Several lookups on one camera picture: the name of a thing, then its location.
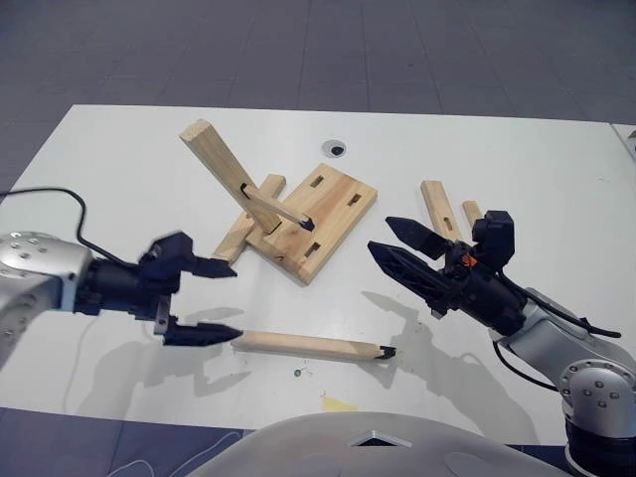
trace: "light wood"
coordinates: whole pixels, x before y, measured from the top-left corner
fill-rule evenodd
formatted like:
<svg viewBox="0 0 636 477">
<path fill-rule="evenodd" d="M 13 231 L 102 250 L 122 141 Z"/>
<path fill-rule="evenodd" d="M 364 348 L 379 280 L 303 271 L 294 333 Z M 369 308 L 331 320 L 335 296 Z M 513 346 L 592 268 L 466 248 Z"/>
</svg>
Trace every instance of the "light wood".
<svg viewBox="0 0 636 477">
<path fill-rule="evenodd" d="M 269 209 L 270 211 L 278 214 L 282 217 L 285 217 L 291 222 L 295 222 L 296 224 L 300 224 L 303 222 L 309 222 L 309 217 L 302 214 L 301 212 L 295 211 L 289 206 L 286 206 L 275 199 L 265 196 L 260 193 L 256 187 L 247 186 L 242 189 L 242 191 L 247 194 L 250 200 L 255 201 L 260 206 Z"/>
<path fill-rule="evenodd" d="M 285 187 L 284 176 L 268 174 L 258 190 L 265 196 L 278 197 L 283 187 Z M 241 213 L 230 231 L 217 246 L 214 255 L 227 260 L 230 264 L 237 261 L 239 255 L 245 250 L 247 244 L 245 239 L 253 228 L 253 218 L 247 212 Z"/>
<path fill-rule="evenodd" d="M 241 350 L 308 355 L 347 361 L 387 359 L 396 353 L 395 348 L 390 346 L 265 331 L 245 331 L 231 343 L 232 346 Z"/>
<path fill-rule="evenodd" d="M 373 187 L 321 164 L 283 201 L 311 217 L 314 231 L 283 219 L 268 236 L 254 229 L 247 243 L 307 284 L 377 196 Z"/>
<path fill-rule="evenodd" d="M 270 234 L 278 227 L 280 224 L 279 216 L 251 201 L 240 191 L 241 184 L 256 186 L 212 124 L 204 119 L 199 119 L 188 126 L 179 137 L 223 184 L 240 206 L 252 215 L 255 222 L 266 234 Z"/>
<path fill-rule="evenodd" d="M 475 201 L 465 201 L 461 207 L 464 209 L 464 214 L 466 214 L 466 219 L 468 219 L 468 224 L 470 224 L 470 230 L 472 231 L 475 221 L 483 219 L 484 215 L 479 210 Z"/>
<path fill-rule="evenodd" d="M 421 193 L 433 222 L 435 231 L 449 240 L 462 240 L 461 231 L 448 203 L 444 186 L 440 181 L 422 181 Z"/>
</svg>

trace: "rectangular slot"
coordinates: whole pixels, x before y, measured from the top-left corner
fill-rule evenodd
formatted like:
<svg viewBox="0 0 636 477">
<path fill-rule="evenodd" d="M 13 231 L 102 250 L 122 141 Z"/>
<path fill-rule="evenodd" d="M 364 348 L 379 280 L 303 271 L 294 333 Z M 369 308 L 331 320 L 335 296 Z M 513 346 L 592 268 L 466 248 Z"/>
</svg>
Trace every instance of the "rectangular slot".
<svg viewBox="0 0 636 477">
<path fill-rule="evenodd" d="M 318 243 L 317 241 L 314 241 L 309 247 L 309 249 L 305 252 L 305 258 L 309 258 L 311 254 L 314 251 L 316 251 L 318 248 L 320 248 L 320 243 Z"/>
<path fill-rule="evenodd" d="M 316 179 L 314 179 L 313 181 L 311 181 L 311 184 L 309 184 L 310 187 L 317 187 L 318 184 L 320 184 L 323 181 L 324 177 L 322 176 L 318 176 Z"/>
<path fill-rule="evenodd" d="M 361 197 L 362 197 L 362 196 L 361 196 L 360 194 L 356 194 L 354 197 L 352 197 L 352 198 L 351 198 L 351 201 L 349 201 L 349 202 L 347 203 L 347 205 L 348 205 L 349 207 L 353 206 L 354 204 L 356 204 L 356 203 L 360 200 L 360 198 L 361 198 Z"/>
</svg>

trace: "white table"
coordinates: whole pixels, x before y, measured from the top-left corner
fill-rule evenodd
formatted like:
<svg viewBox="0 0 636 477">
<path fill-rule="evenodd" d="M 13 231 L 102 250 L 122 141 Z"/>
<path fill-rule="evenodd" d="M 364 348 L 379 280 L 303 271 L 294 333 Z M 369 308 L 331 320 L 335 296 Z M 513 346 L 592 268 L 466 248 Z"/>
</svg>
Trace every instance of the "white table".
<svg viewBox="0 0 636 477">
<path fill-rule="evenodd" d="M 509 276 L 598 326 L 619 329 L 621 345 L 636 354 L 636 167 L 608 124 L 75 106 L 16 187 L 76 190 L 89 206 L 85 235 L 126 259 L 174 230 L 194 238 L 196 253 L 209 254 L 239 206 L 177 137 L 200 117 L 218 127 L 256 182 L 283 174 L 291 190 L 325 161 L 375 186 L 379 198 L 308 287 L 248 250 L 235 265 L 238 278 L 185 275 L 173 311 L 187 322 L 217 319 L 244 329 L 391 343 L 397 357 L 359 366 L 240 353 L 229 345 L 162 348 L 150 324 L 126 314 L 48 312 L 0 374 L 0 405 L 258 428 L 319 412 L 326 396 L 506 443 L 564 443 L 557 395 L 501 366 L 487 330 L 463 313 L 432 318 L 367 251 L 370 239 L 398 243 L 386 216 L 430 225 L 422 179 L 444 182 L 466 239 L 462 201 L 509 211 L 517 249 Z M 344 157 L 323 156 L 329 139 L 346 143 Z M 77 217 L 64 196 L 10 198 L 0 207 L 0 230 L 73 239 Z"/>
</svg>

